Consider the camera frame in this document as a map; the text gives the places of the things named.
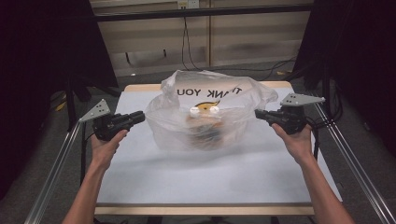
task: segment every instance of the person's hand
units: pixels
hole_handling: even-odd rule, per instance
[[[282,127],[275,123],[271,127],[275,130],[276,134],[283,139],[288,152],[297,161],[297,163],[302,165],[302,162],[313,158],[311,126],[305,125],[300,133],[291,135],[286,134]]]
[[[114,153],[120,146],[120,141],[128,133],[127,130],[119,131],[109,142],[99,140],[96,135],[92,136],[92,164],[98,168],[107,170],[110,166],[111,159],[113,159]]]

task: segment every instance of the metal bracket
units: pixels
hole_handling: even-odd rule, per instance
[[[79,122],[85,122],[90,119],[100,118],[106,114],[110,113],[110,108],[104,99],[102,99],[96,106],[94,106],[87,114],[85,114]]]
[[[301,106],[301,105],[312,105],[324,102],[324,97],[315,97],[297,93],[289,93],[285,99],[280,102],[281,105],[288,106]]]

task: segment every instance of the white plastic bag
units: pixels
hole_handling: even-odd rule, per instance
[[[254,109],[277,93],[250,77],[208,71],[176,71],[161,85],[163,93],[146,109],[159,148],[211,150],[237,141]]]

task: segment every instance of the black curtain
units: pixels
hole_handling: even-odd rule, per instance
[[[0,198],[30,158],[50,96],[65,90],[67,79],[118,85],[97,23],[76,19],[90,16],[88,0],[0,3]]]
[[[316,0],[315,5],[293,73],[314,89],[327,68],[362,122],[396,156],[396,2]]]

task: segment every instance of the white tabletop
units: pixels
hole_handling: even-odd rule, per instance
[[[290,87],[275,90],[278,102],[268,104],[267,110],[278,109],[279,102],[292,92]],[[158,94],[161,92],[125,91],[116,113],[144,110]],[[321,153],[318,163],[341,200]],[[310,205],[301,169],[266,121],[252,119],[240,141],[212,151],[159,149],[148,123],[142,122],[120,143],[103,179],[96,214],[180,213],[149,210],[152,206],[227,207],[235,214],[231,207],[301,204]],[[127,211],[128,206],[147,209],[146,212]],[[306,213],[311,214],[312,210],[296,212],[298,215]]]

